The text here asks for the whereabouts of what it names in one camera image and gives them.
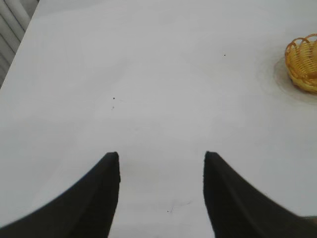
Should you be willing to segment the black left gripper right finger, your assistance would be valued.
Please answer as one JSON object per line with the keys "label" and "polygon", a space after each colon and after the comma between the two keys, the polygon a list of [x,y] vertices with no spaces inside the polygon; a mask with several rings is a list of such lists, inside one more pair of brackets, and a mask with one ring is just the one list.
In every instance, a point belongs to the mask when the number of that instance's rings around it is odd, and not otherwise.
{"label": "black left gripper right finger", "polygon": [[203,194],[216,238],[315,238],[316,217],[300,217],[241,177],[216,152],[204,160]]}

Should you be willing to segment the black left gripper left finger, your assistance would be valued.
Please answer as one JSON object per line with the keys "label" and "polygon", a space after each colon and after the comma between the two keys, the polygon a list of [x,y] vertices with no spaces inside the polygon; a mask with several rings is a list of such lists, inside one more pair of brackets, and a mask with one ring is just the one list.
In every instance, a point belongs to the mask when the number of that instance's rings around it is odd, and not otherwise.
{"label": "black left gripper left finger", "polygon": [[117,152],[99,162],[63,194],[1,228],[2,238],[106,238],[119,198]]}

